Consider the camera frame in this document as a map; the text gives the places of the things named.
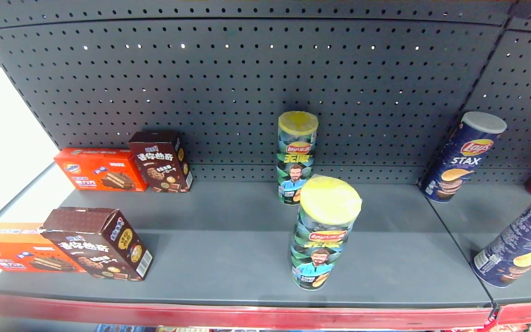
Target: barcode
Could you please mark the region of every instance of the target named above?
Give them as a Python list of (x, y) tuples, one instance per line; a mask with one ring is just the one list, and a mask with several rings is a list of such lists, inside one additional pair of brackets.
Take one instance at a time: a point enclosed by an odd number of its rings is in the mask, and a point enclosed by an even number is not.
[(141, 277), (144, 277), (152, 260), (153, 256), (149, 250), (147, 250), (143, 255), (143, 259), (141, 259), (141, 263), (139, 263), (139, 267), (136, 268), (136, 273), (138, 273)]
[(192, 181), (194, 180), (194, 177), (192, 177), (192, 171), (188, 173), (188, 177), (186, 177), (186, 184), (188, 185), (188, 189), (190, 185), (192, 184)]
[(477, 266), (477, 268), (484, 267), (484, 265), (489, 262), (489, 259), (487, 258), (487, 255), (485, 254), (485, 250), (482, 250), (474, 257), (474, 265)]

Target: gray lid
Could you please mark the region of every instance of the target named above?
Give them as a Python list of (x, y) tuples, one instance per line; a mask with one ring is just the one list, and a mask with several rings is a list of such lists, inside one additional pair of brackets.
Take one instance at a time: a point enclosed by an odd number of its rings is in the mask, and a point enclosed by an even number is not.
[(483, 112), (466, 112), (462, 117), (462, 122), (489, 134), (501, 134), (507, 128), (504, 120)]

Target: metal shelf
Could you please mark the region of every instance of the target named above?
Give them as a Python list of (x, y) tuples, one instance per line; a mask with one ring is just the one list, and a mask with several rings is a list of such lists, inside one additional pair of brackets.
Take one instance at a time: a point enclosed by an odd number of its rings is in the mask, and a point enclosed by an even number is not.
[(289, 277), (297, 208), (278, 202), (274, 184), (199, 181), (189, 194), (74, 191), (63, 203), (120, 208), (154, 252), (146, 281), (2, 273), (0, 294), (105, 304), (373, 308), (396, 315), (399, 309), (478, 308), (475, 323), (482, 324), (489, 296), (419, 189), (354, 187), (363, 210), (348, 250), (318, 292), (297, 288)]
[[(438, 216), (469, 261), (529, 204), (531, 195), (522, 186), (482, 184), (463, 187), (449, 204), (432, 202)], [(504, 306), (500, 319), (508, 323), (526, 322), (526, 319), (531, 322), (531, 305), (517, 305), (531, 302), (531, 271), (507, 288), (484, 285), (496, 304), (513, 304), (516, 309), (513, 312), (508, 310), (506, 317)]]

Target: red shelf edge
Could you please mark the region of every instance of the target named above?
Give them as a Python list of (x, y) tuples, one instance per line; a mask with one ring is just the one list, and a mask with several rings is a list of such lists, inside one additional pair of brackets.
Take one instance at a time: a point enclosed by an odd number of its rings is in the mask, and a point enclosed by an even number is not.
[(531, 303), (503, 305), (497, 321), (503, 324), (531, 324)]
[(366, 309), (126, 304), (0, 294), (0, 316), (137, 326), (444, 330), (454, 326), (483, 326), (490, 312), (490, 308)]

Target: orange snack box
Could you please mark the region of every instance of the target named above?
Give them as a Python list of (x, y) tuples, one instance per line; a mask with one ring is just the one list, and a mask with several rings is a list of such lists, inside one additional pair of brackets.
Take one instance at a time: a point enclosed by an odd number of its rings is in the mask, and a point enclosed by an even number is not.
[(41, 223), (0, 223), (0, 269), (31, 273), (84, 273), (49, 240)]
[(65, 148), (54, 158), (76, 189), (145, 191), (130, 150)]

